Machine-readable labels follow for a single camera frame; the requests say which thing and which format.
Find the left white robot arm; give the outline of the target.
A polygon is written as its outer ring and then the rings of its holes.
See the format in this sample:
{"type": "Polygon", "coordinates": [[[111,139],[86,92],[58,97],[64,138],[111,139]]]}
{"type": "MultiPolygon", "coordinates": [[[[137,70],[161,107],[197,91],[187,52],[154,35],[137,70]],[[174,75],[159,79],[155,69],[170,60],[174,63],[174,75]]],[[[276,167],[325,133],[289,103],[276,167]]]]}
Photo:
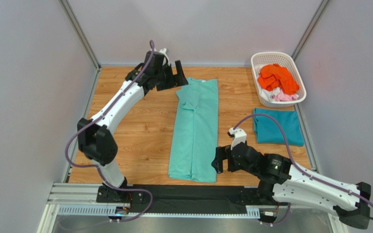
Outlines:
{"type": "Polygon", "coordinates": [[[116,162],[118,146],[114,140],[115,130],[129,110],[153,89],[162,91],[187,84],[181,61],[170,63],[165,49],[149,51],[145,61],[127,74],[121,88],[98,113],[91,119],[79,120],[78,149],[103,180],[99,201],[122,203],[132,193],[116,162]]]}

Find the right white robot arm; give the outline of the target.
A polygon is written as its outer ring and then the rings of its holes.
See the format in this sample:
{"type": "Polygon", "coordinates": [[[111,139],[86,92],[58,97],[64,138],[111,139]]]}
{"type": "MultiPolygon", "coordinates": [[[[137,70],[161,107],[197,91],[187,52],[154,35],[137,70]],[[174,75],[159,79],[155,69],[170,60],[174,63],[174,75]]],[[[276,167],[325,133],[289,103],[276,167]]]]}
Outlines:
{"type": "Polygon", "coordinates": [[[279,154],[262,154],[246,143],[217,147],[211,166],[223,173],[243,170],[260,182],[245,203],[277,205],[291,203],[337,216],[343,224],[365,230],[370,222],[371,186],[365,182],[348,184],[308,170],[279,154]]]}

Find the teal green t shirt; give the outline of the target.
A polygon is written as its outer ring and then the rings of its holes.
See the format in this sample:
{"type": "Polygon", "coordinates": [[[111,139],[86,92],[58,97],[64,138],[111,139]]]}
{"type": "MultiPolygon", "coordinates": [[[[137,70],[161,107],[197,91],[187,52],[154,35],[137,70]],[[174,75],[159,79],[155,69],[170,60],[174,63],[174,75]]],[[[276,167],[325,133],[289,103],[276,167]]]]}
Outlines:
{"type": "Polygon", "coordinates": [[[176,92],[178,106],[170,148],[171,179],[215,183],[211,166],[218,145],[218,80],[188,78],[176,92]]]}

